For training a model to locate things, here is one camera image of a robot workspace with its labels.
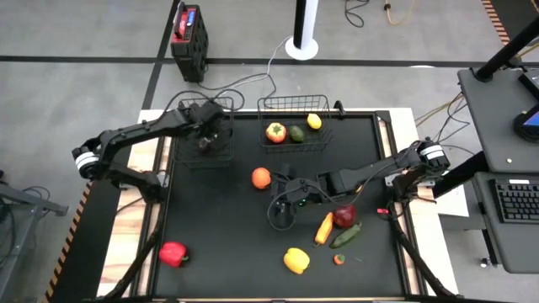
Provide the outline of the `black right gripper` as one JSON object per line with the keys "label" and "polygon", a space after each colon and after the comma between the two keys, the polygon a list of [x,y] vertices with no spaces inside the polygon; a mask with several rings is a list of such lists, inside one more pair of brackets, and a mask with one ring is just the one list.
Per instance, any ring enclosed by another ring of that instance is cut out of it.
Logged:
{"label": "black right gripper", "polygon": [[290,202],[294,205],[329,202],[329,198],[322,191],[318,181],[296,178],[296,170],[290,164],[282,163],[275,171],[275,176],[279,182],[273,182],[270,185],[269,193],[272,198],[287,195],[290,192]]}

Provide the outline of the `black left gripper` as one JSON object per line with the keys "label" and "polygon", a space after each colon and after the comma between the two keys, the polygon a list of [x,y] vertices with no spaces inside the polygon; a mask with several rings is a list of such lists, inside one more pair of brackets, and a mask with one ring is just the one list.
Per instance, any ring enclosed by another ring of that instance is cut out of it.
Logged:
{"label": "black left gripper", "polygon": [[203,104],[193,103],[189,106],[190,117],[197,125],[199,136],[213,136],[212,139],[201,137],[198,140],[199,152],[216,153],[220,148],[221,121],[224,117],[222,107],[214,101],[205,101]]}

